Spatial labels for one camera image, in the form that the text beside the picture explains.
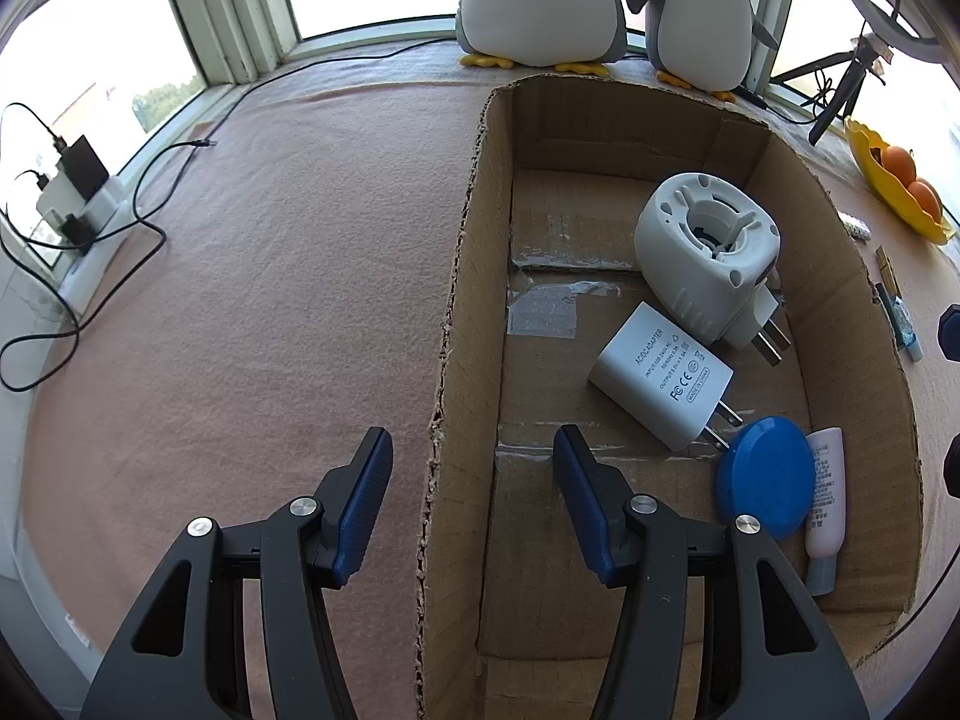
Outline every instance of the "cardboard box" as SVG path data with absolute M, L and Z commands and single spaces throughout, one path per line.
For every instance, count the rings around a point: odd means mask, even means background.
M 550 447 L 578 424 L 598 459 L 685 517 L 716 519 L 717 453 L 673 454 L 587 382 L 641 300 L 632 233 L 676 172 L 718 175 L 781 230 L 778 322 L 793 347 L 751 347 L 725 402 L 844 431 L 847 541 L 820 599 L 851 664 L 912 597 L 920 475 L 909 391 L 867 271 L 817 179 L 764 124 L 666 90 L 537 76 L 484 110 L 451 274 L 419 546 L 419 708 L 430 720 L 589 717 L 622 591 L 584 566 Z M 800 574 L 802 535 L 781 544 Z M 678 717 L 696 700 L 703 590 L 691 580 Z

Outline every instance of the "black cable cord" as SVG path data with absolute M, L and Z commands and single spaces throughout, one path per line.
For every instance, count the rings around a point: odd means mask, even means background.
M 896 18 L 899 17 L 899 9 L 901 8 L 901 0 L 894 0 L 894 9 L 890 13 L 890 18 L 896 21 Z
M 867 20 L 864 19 L 862 25 L 860 25 L 860 34 L 857 36 L 857 39 L 856 39 L 858 44 L 863 39 L 863 31 L 866 28 L 867 28 Z M 817 93 L 813 95 L 813 97 L 807 98 L 802 103 L 800 103 L 801 108 L 806 108 L 808 105 L 810 106 L 811 113 L 812 113 L 811 119 L 791 119 L 790 117 L 786 116 L 786 114 L 781 113 L 781 111 L 774 108 L 773 105 L 769 105 L 768 110 L 770 110 L 773 114 L 783 119 L 784 122 L 787 122 L 788 124 L 798 124 L 801 127 L 809 127 L 811 124 L 814 124 L 814 122 L 817 121 L 817 116 L 819 115 L 817 113 L 817 108 L 819 107 L 822 111 L 826 110 L 827 105 L 829 105 L 829 100 L 827 99 L 827 95 L 830 92 L 835 92 L 836 90 L 833 88 L 833 79 L 827 76 L 827 71 L 824 68 L 821 68 L 821 67 L 814 68 L 813 79 L 816 81 L 816 84 L 817 84 Z
M 146 255 L 144 255 L 136 263 L 136 265 L 134 265 L 124 275 L 122 279 L 120 279 L 113 286 L 113 288 L 107 293 L 104 299 L 100 301 L 99 305 L 93 310 L 93 312 L 88 317 L 86 317 L 86 319 L 84 319 L 82 322 L 80 321 L 80 318 L 77 316 L 77 313 L 73 310 L 70 304 L 67 303 L 67 301 L 61 297 L 58 289 L 54 285 L 50 284 L 45 278 L 43 278 L 43 276 L 39 275 L 33 269 L 28 268 L 25 264 L 23 264 L 21 261 L 19 261 L 16 257 L 13 256 L 13 254 L 10 252 L 10 250 L 7 249 L 7 246 L 3 241 L 3 235 L 0 234 L 0 250 L 3 250 L 4 254 L 7 255 L 8 259 L 10 259 L 11 262 L 13 262 L 13 264 L 18 269 L 20 269 L 21 271 L 24 271 L 27 275 L 30 275 L 33 279 L 40 282 L 40 284 L 44 285 L 45 288 L 54 295 L 54 298 L 56 298 L 56 301 L 61 305 L 62 308 L 64 308 L 64 312 L 66 312 L 67 317 L 69 317 L 70 319 L 70 323 L 73 325 L 71 329 L 64 330 L 59 333 L 33 333 L 26 336 L 18 336 L 17 338 L 12 338 L 11 341 L 7 341 L 6 343 L 3 344 L 3 346 L 0 346 L 0 385 L 3 385 L 5 389 L 8 389 L 11 392 L 30 391 L 30 389 L 33 389 L 36 386 L 39 386 L 40 384 L 45 382 L 47 379 L 49 379 L 51 376 L 56 374 L 56 372 L 59 372 L 60 370 L 62 370 L 64 366 L 67 365 L 68 362 L 70 362 L 74 354 L 76 354 L 77 352 L 77 347 L 80 345 L 80 332 L 85 330 L 86 327 L 89 327 L 90 322 L 93 322 L 93 320 L 96 319 L 98 314 L 104 309 L 104 306 L 106 306 L 109 300 L 113 298 L 114 295 L 116 295 L 118 290 L 120 290 L 120 288 L 123 287 L 123 285 L 126 284 L 128 280 L 131 279 L 131 277 L 133 277 L 133 274 L 135 274 L 136 271 L 139 271 L 142 268 L 142 266 L 144 266 L 147 263 L 147 261 L 149 261 L 152 258 L 152 256 L 156 255 L 157 252 L 159 252 L 162 249 L 165 242 L 167 242 L 166 232 L 163 230 L 162 227 L 159 227 L 158 225 L 151 223 L 149 221 L 150 217 L 155 215 L 161 208 L 163 208 L 163 206 L 165 206 L 170 201 L 171 197 L 176 191 L 176 187 L 179 186 L 179 183 L 181 183 L 181 180 L 184 178 L 184 175 L 186 175 L 187 169 L 190 167 L 194 158 L 196 157 L 197 151 L 200 148 L 203 148 L 204 146 L 213 145 L 213 141 L 210 140 L 210 137 L 217 130 L 219 130 L 224 125 L 225 122 L 227 122 L 227 119 L 237 109 L 237 106 L 240 103 L 243 103 L 243 101 L 246 100 L 246 98 L 248 98 L 248 96 L 251 95 L 251 93 L 255 92 L 257 89 L 261 89 L 262 87 L 266 86 L 269 83 L 273 83 L 274 81 L 279 81 L 280 79 L 286 79 L 287 77 L 292 76 L 293 74 L 300 73 L 301 71 L 308 70 L 309 68 L 312 68 L 318 65 L 325 65 L 333 62 L 356 62 L 356 61 L 363 61 L 365 59 L 368 59 L 368 60 L 390 59 L 394 56 L 401 55 L 402 53 L 409 52 L 410 50 L 419 49 L 420 47 L 430 46 L 435 43 L 443 43 L 443 42 L 454 40 L 454 39 L 455 38 L 452 38 L 452 37 L 434 38 L 433 40 L 426 40 L 420 43 L 414 43 L 411 46 L 404 46 L 402 47 L 402 49 L 394 50 L 393 52 L 386 53 L 385 55 L 330 56 L 330 57 L 325 57 L 324 59 L 317 59 L 313 62 L 308 62 L 307 64 L 301 65 L 297 68 L 292 69 L 291 71 L 287 71 L 286 73 L 282 73 L 282 74 L 279 74 L 278 76 L 273 76 L 270 79 L 260 81 L 260 83 L 254 86 L 251 86 L 247 90 L 244 90 L 244 93 L 240 95 L 240 97 L 237 98 L 237 100 L 234 100 L 234 102 L 229 106 L 229 108 L 227 108 L 227 111 L 224 112 L 222 117 L 220 117 L 219 121 L 216 122 L 216 124 L 214 124 L 213 127 L 210 128 L 210 131 L 206 134 L 205 138 L 202 138 L 200 140 L 194 140 L 194 141 L 181 141 L 179 143 L 170 143 L 169 146 L 165 146 L 165 148 L 162 148 L 157 154 L 154 155 L 154 157 L 150 160 L 150 162 L 147 163 L 147 167 L 145 167 L 145 169 L 141 173 L 140 178 L 137 180 L 136 186 L 133 189 L 133 198 L 131 199 L 131 210 L 133 210 L 133 221 L 131 223 L 122 225 L 121 227 L 113 230 L 112 232 L 98 236 L 88 245 L 97 244 L 98 242 L 105 241 L 108 238 L 112 238 L 113 236 L 118 235 L 121 232 L 124 232 L 128 229 L 131 229 L 132 227 L 135 227 L 136 225 L 143 225 L 148 229 L 151 229 L 152 231 L 160 235 L 160 240 L 149 252 L 147 252 Z M 43 127 L 47 130 L 47 132 L 50 133 L 51 137 L 55 139 L 55 146 L 57 143 L 64 142 L 64 139 L 59 138 L 59 136 L 56 135 L 56 133 L 54 133 L 54 131 L 50 129 L 50 127 L 47 127 L 46 122 L 43 122 L 43 119 L 40 119 L 40 117 L 38 117 L 37 114 L 35 114 L 35 112 L 32 111 L 32 109 L 29 106 L 24 105 L 23 103 L 9 103 L 7 105 L 7 108 L 9 108 L 11 105 L 19 105 L 20 107 L 26 108 L 28 111 L 30 111 L 30 113 L 32 113 L 34 117 L 41 124 L 43 124 Z M 3 112 L 0 112 L 0 127 L 2 126 L 2 122 L 3 122 Z M 136 199 L 140 192 L 140 187 L 143 184 L 144 178 L 146 177 L 147 173 L 150 172 L 150 168 L 153 165 L 155 165 L 155 163 L 157 162 L 157 159 L 160 159 L 160 156 L 167 153 L 168 151 L 171 151 L 174 148 L 181 148 L 182 146 L 193 146 L 193 149 L 192 151 L 190 151 L 189 156 L 187 156 L 187 158 L 184 160 L 184 163 L 181 165 L 178 172 L 176 173 L 173 183 L 171 184 L 170 189 L 167 191 L 166 196 L 164 197 L 164 199 L 162 199 L 162 201 L 160 201 L 160 203 L 158 203 L 150 211 L 147 211 L 147 213 L 145 214 L 141 214 L 136 208 Z M 37 175 L 37 180 L 40 180 L 40 175 L 42 175 L 42 173 L 38 173 L 36 170 L 24 170 L 24 172 L 22 172 L 21 175 L 24 175 L 24 173 L 26 172 L 32 172 L 35 175 Z M 24 242 L 24 244 L 26 245 L 32 245 L 33 247 L 51 248 L 51 250 L 59 250 L 59 251 L 78 250 L 80 248 L 78 245 L 72 245 L 72 244 L 71 245 L 47 244 L 46 242 L 35 241 L 33 238 L 30 238 L 29 236 L 23 235 L 11 223 L 10 216 L 8 215 L 6 208 L 0 210 L 0 217 L 2 217 L 6 221 L 8 228 L 10 228 L 11 232 L 13 232 L 13 234 L 19 240 L 21 240 L 21 242 Z M 64 358 L 60 360 L 56 365 L 54 365 L 54 367 L 52 367 L 51 370 L 48 370 L 44 375 L 40 376 L 40 378 L 35 379 L 35 381 L 32 381 L 25 385 L 18 385 L 18 386 L 11 385 L 3 377 L 3 365 L 2 365 L 3 355 L 12 346 L 16 346 L 18 343 L 27 343 L 27 341 L 47 341 L 47 340 L 55 340 L 56 338 L 73 338 L 73 344 L 70 347 L 70 350 L 64 356 Z
M 40 191 L 43 191 L 43 187 L 46 186 L 46 184 L 50 181 L 50 179 L 47 178 L 39 170 L 34 170 L 32 167 L 27 167 L 27 170 L 21 170 L 20 172 L 18 172 L 18 174 L 13 177 L 13 180 L 16 181 L 18 178 L 22 178 L 23 176 L 28 175 L 29 173 L 32 173 L 33 175 L 35 175 L 35 177 L 37 177 L 37 186 L 42 185 L 40 186 Z
M 902 634 L 904 631 L 906 631 L 906 629 L 910 627 L 910 624 L 914 620 L 916 620 L 917 617 L 920 616 L 920 613 L 926 608 L 926 605 L 930 603 L 930 600 L 933 598 L 934 595 L 936 595 L 937 591 L 940 589 L 940 585 L 944 584 L 944 580 L 947 579 L 947 575 L 949 575 L 950 570 L 953 567 L 953 564 L 957 561 L 957 557 L 960 557 L 960 544 L 957 544 L 957 548 L 953 552 L 953 557 L 951 557 L 949 562 L 947 563 L 947 567 L 944 569 L 944 573 L 940 575 L 940 579 L 937 580 L 937 584 L 933 586 L 933 589 L 931 589 L 930 592 L 928 592 L 928 595 L 926 596 L 926 598 L 923 599 L 923 603 L 921 603 L 917 607 L 917 610 L 915 611 L 915 613 L 911 614 L 910 617 L 907 619 L 907 621 L 903 625 L 901 625 L 901 627 L 897 628 L 894 631 L 894 634 L 890 638 L 888 638 L 888 640 L 883 642 L 882 645 L 880 645 L 880 647 L 877 648 L 878 652 L 882 650 L 884 647 L 886 647 L 888 644 L 891 644 L 892 642 L 896 641 L 896 638 L 900 634 Z
M 172 186 L 170 187 L 170 190 L 167 191 L 167 196 L 165 196 L 165 198 L 162 199 L 162 201 L 160 201 L 160 203 L 157 204 L 157 207 L 152 209 L 150 213 L 141 215 L 141 213 L 137 210 L 137 207 L 136 207 L 136 199 L 140 194 L 140 187 L 143 185 L 143 179 L 146 177 L 147 173 L 150 172 L 150 168 L 155 165 L 157 160 L 160 159 L 160 157 L 163 156 L 163 154 L 165 154 L 167 151 L 172 151 L 174 148 L 182 148 L 183 146 L 193 146 L 193 148 L 196 149 L 196 148 L 201 148 L 202 146 L 212 146 L 212 143 L 206 138 L 204 138 L 203 140 L 196 140 L 196 141 L 181 141 L 179 143 L 170 143 L 169 146 L 165 146 L 164 148 L 162 148 L 157 154 L 154 155 L 154 157 L 150 160 L 150 162 L 148 162 L 147 167 L 145 167 L 145 169 L 140 175 L 139 180 L 136 182 L 136 187 L 133 189 L 133 198 L 131 199 L 131 210 L 133 210 L 134 223 L 142 224 L 144 227 L 147 227 L 152 231 L 154 231 L 155 233 L 159 234 L 160 240 L 150 251 L 148 251 L 143 257 L 140 258 L 140 260 L 137 261 L 136 265 L 134 265 L 129 271 L 127 271 L 124 277 L 120 279 L 113 286 L 113 288 L 106 294 L 104 299 L 100 301 L 97 307 L 82 322 L 80 321 L 80 318 L 77 316 L 77 313 L 73 310 L 70 304 L 61 296 L 61 294 L 56 289 L 56 287 L 50 284 L 46 279 L 44 279 L 36 271 L 34 271 L 31 268 L 28 268 L 21 261 L 16 259 L 16 257 L 13 256 L 10 250 L 7 249 L 7 245 L 3 242 L 3 236 L 0 236 L 0 248 L 7 255 L 8 259 L 10 259 L 11 262 L 13 262 L 13 264 L 18 269 L 20 269 L 21 271 L 24 271 L 26 274 L 29 274 L 33 279 L 37 280 L 38 282 L 40 282 L 40 284 L 44 285 L 45 288 L 49 290 L 49 292 L 52 295 L 54 295 L 54 298 L 56 298 L 56 300 L 58 300 L 58 303 L 64 308 L 64 312 L 66 312 L 67 317 L 69 317 L 70 319 L 70 323 L 73 325 L 71 329 L 64 330 L 58 333 L 30 333 L 25 336 L 17 336 L 16 338 L 11 338 L 9 341 L 4 343 L 3 346 L 0 346 L 0 384 L 2 384 L 4 388 L 8 389 L 11 392 L 26 392 L 29 389 L 33 389 L 35 386 L 39 386 L 40 384 L 45 382 L 47 379 L 49 379 L 51 376 L 53 376 L 56 372 L 61 370 L 68 362 L 70 362 L 74 354 L 76 354 L 77 347 L 80 345 L 80 332 L 82 332 L 83 330 L 89 327 L 90 322 L 93 322 L 93 320 L 96 319 L 97 315 L 104 309 L 104 306 L 106 306 L 109 300 L 114 295 L 116 295 L 118 290 L 120 290 L 120 288 L 123 287 L 123 285 L 126 284 L 133 277 L 133 274 L 135 274 L 136 271 L 139 271 L 142 268 L 142 266 L 144 266 L 147 263 L 147 261 L 152 258 L 152 256 L 157 254 L 157 252 L 162 249 L 165 242 L 167 242 L 167 234 L 162 227 L 159 227 L 156 224 L 153 224 L 150 221 L 147 221 L 147 217 L 149 215 L 153 215 L 154 213 L 157 213 L 157 211 L 160 210 L 164 205 L 166 205 L 167 202 L 170 200 L 170 197 L 174 194 L 176 185 L 178 185 L 179 182 L 181 181 L 181 178 L 184 177 L 184 172 L 186 172 L 185 170 L 186 162 L 184 162 L 184 166 L 181 167 L 179 172 L 176 174 L 176 177 L 174 178 L 174 181 Z M 64 356 L 64 358 L 60 360 L 56 365 L 54 365 L 54 367 L 52 367 L 51 370 L 48 370 L 44 375 L 40 376 L 40 378 L 37 378 L 34 381 L 31 381 L 30 383 L 25 385 L 12 385 L 3 377 L 3 365 L 2 365 L 3 355 L 7 352 L 8 349 L 10 349 L 13 346 L 16 346 L 18 343 L 27 343 L 27 341 L 55 340 L 56 338 L 73 338 L 73 344 L 70 347 L 70 351 L 68 351 Z
M 0 130 L 3 129 L 3 117 L 7 114 L 7 109 L 14 108 L 14 107 L 23 108 L 32 117 L 34 117 L 34 119 L 36 119 L 37 122 L 40 123 L 40 126 L 43 127 L 50 134 L 51 138 L 53 138 L 54 148 L 56 148 L 56 150 L 59 151 L 60 153 L 64 151 L 64 148 L 66 148 L 66 141 L 63 138 L 61 138 L 61 136 L 56 134 L 56 132 L 54 132 L 50 127 L 48 127 L 47 122 L 45 122 L 43 119 L 40 119 L 40 116 L 37 116 L 37 111 L 30 108 L 30 106 L 27 105 L 26 103 L 7 103 L 6 105 L 3 106 L 3 111 L 0 111 Z

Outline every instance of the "yellow fruit bowl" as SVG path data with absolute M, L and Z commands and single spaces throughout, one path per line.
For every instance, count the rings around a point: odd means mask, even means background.
M 899 178 L 885 170 L 872 157 L 871 148 L 886 148 L 890 145 L 889 143 L 884 141 L 870 127 L 855 122 L 853 119 L 848 118 L 844 122 L 844 127 L 847 131 L 847 143 L 850 144 L 853 159 L 856 159 L 856 164 L 860 167 L 861 172 L 874 188 L 874 191 L 893 209 L 896 215 L 913 227 L 926 240 L 933 241 L 941 247 L 956 235 L 956 230 L 947 221 L 946 215 L 944 215 L 943 221 L 934 220 L 930 214 L 920 208 L 920 204 L 915 201 L 909 191 L 906 191 L 906 187 L 901 184 Z

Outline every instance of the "adapter prong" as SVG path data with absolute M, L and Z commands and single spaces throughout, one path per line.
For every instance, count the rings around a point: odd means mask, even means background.
M 724 403 L 722 400 L 717 401 L 717 406 L 713 410 L 718 416 L 721 416 L 723 419 L 726 419 L 728 423 L 733 425 L 733 427 L 740 427 L 743 424 L 742 416 L 738 415 L 730 406 Z
M 770 343 L 763 333 L 757 333 L 754 336 L 752 344 L 757 348 L 757 351 L 763 355 L 763 359 L 769 362 L 770 365 L 779 365 L 784 361 L 784 358 L 779 355 L 779 351 L 776 351 L 774 348 L 774 344 Z
M 710 427 L 709 425 L 707 425 L 707 427 L 704 427 L 703 432 L 700 435 L 706 436 L 707 440 L 710 443 L 712 443 L 721 452 L 726 452 L 728 449 L 730 449 L 730 445 L 727 442 L 725 442 L 721 437 L 719 437 L 717 433 L 714 433 L 712 427 Z
M 770 340 L 776 343 L 776 348 L 781 352 L 790 348 L 790 338 L 787 338 L 784 332 L 774 324 L 773 319 L 767 319 L 767 323 L 763 325 L 763 332 L 770 336 Z

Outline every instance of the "gray tube cap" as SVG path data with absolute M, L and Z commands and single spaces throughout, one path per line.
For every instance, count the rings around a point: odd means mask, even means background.
M 806 590 L 810 595 L 827 595 L 833 592 L 837 576 L 837 555 L 810 557 L 806 569 Z

